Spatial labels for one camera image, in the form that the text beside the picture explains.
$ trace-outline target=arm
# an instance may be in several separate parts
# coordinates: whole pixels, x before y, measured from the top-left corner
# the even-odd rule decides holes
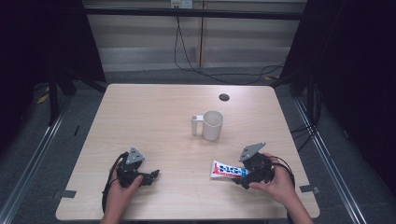
[[[279,162],[276,158],[271,158],[271,161]],[[275,167],[275,172],[276,175],[271,183],[250,183],[249,186],[268,193],[275,201],[282,203],[295,224],[314,223],[303,203],[300,201],[300,198],[297,196],[288,172],[279,166]]]
[[[101,220],[101,224],[117,224],[120,222],[122,213],[132,200],[134,192],[139,188],[143,176],[138,176],[128,188],[123,188],[117,179],[116,171],[113,172],[111,179],[116,179],[110,187],[106,201],[106,211]]]

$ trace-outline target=gray floor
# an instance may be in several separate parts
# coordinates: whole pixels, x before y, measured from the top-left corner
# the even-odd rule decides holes
[[[214,68],[206,69],[207,73],[260,73],[260,68]],[[137,71],[107,73],[108,83],[179,83],[179,84],[227,84],[208,76],[180,70]],[[217,79],[229,83],[248,83],[257,77],[251,76],[216,76]],[[264,77],[253,85],[267,85],[270,80]],[[64,112],[62,123],[52,139],[29,188],[26,190],[18,210],[12,216],[12,223],[62,223],[55,217],[59,204],[53,199],[55,191],[65,188],[68,178],[76,164],[78,154],[91,127],[96,110],[103,94],[82,83],[76,83],[77,94],[71,99],[69,107]],[[43,90],[35,93],[38,98]],[[294,98],[289,94],[287,85],[276,88],[276,95],[290,127],[295,130],[304,124],[298,112]],[[61,104],[67,102],[61,96]],[[0,173],[1,206],[7,202],[12,190],[17,185],[29,160],[35,153],[42,136],[47,130],[49,121],[49,102],[36,105],[32,102],[23,120],[21,131],[8,154],[1,158]],[[322,108],[318,130],[323,137],[332,159],[344,178],[351,195],[356,199],[362,216],[367,223],[392,223],[396,220],[396,200],[390,194],[378,175],[371,169],[359,153],[353,142],[345,138],[342,127],[339,126],[326,106]],[[295,139],[296,147],[300,147],[308,134]],[[339,190],[326,169],[318,150],[309,141],[300,152],[300,156],[312,186],[318,187],[316,194],[320,208],[320,216],[316,223],[354,223],[339,194]],[[240,223],[239,221],[221,221],[220,223]],[[249,223],[287,223],[287,220],[255,220]]]

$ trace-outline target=wooden table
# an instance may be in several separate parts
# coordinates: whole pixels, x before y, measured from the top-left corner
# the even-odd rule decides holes
[[[222,93],[230,96],[223,102]],[[224,116],[220,138],[210,142],[191,134],[191,116],[218,110]],[[265,193],[243,189],[230,179],[211,179],[213,160],[234,166],[246,146],[266,142],[261,151],[284,159],[311,217],[319,215],[304,167],[275,92],[270,87],[112,84],[104,99],[56,212],[60,220],[102,218],[102,191],[114,160],[131,147],[146,159],[139,172],[160,169],[152,186],[141,187],[124,219],[205,220],[286,217],[285,208]]]

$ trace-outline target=black circle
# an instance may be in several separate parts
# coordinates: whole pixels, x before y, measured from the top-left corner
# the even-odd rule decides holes
[[[222,93],[222,94],[219,96],[219,99],[220,99],[221,101],[226,102],[226,101],[229,101],[229,100],[230,100],[230,96],[229,96],[228,94]]]

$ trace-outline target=white mug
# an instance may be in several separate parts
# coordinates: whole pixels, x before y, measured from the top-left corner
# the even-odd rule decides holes
[[[220,137],[223,116],[219,111],[207,111],[203,115],[191,116],[191,131],[193,135],[197,134],[197,123],[202,122],[202,136],[209,140],[215,141]]]

